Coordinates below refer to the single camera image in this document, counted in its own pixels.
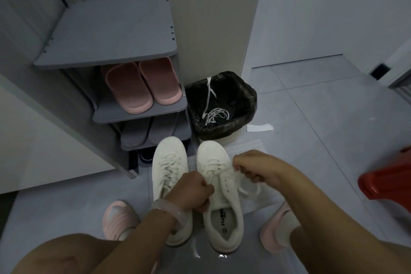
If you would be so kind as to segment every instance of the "bracelet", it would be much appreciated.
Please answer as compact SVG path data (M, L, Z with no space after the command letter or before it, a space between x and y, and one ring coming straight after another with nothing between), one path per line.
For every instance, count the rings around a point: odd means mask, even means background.
M150 207L150 210L152 209L160 209L162 211L167 212L168 214L171 214L174 218L177 219L178 223L179 223L179 230L182 229L188 221L188 214L181 210L180 208L178 208L175 204L173 204L172 202L169 202L166 199L163 198L159 198L157 200L155 200Z

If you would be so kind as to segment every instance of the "gray shoe rack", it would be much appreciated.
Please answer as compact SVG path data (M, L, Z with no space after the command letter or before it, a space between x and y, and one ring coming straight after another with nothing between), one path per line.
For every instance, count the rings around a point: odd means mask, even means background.
M133 115L117 103L98 66L170 57L182 98ZM169 0L99 0L69 5L41 55L41 70L61 69L90 100L93 121L112 124L121 148L154 147L167 136L193 139Z

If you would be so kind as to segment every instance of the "red stool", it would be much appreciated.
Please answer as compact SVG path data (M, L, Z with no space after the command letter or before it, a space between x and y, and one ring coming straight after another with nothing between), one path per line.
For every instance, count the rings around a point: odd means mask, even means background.
M368 199L392 200L411 213L411 147L389 167L361 175L358 186Z

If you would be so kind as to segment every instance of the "door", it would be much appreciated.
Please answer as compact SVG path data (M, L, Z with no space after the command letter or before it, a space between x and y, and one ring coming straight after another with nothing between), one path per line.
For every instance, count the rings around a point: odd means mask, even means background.
M247 68L342 54L382 0L259 0Z

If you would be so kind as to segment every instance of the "shoelace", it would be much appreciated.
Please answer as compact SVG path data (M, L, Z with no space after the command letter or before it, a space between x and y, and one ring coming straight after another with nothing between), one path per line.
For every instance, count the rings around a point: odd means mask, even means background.
M218 175L228 169L227 164L220 163L216 159L210 159L207 164L208 164L207 166L208 169L205 169L205 172L203 173L204 177L206 178L207 184L210 184L212 182L213 177L215 175ZM260 194L260 191L261 191L260 184L257 183L257 188L256 188L255 193L247 192L241 187L241 180L243 179L243 177L245 176L240 172L234 172L234 175L232 176L232 179L235 181L237 190L246 197L256 198Z
M162 156L163 163L160 166L159 177L160 190L166 193L175 186L178 181L178 169L181 167L179 158L174 153L166 153Z
M214 97L217 98L215 92L210 87L210 82L211 82L211 77L207 77L207 87L208 87L207 104L206 104L205 110L203 112L203 120L204 120L205 117L207 117L207 119L205 120L205 125L206 126L208 124L216 123L216 121L215 121L216 117L225 118L226 120L230 119L230 113L227 110L223 109L223 108L217 107L217 108L211 110L209 113L206 113L206 111L208 110L208 103L210 102L211 93L213 93Z

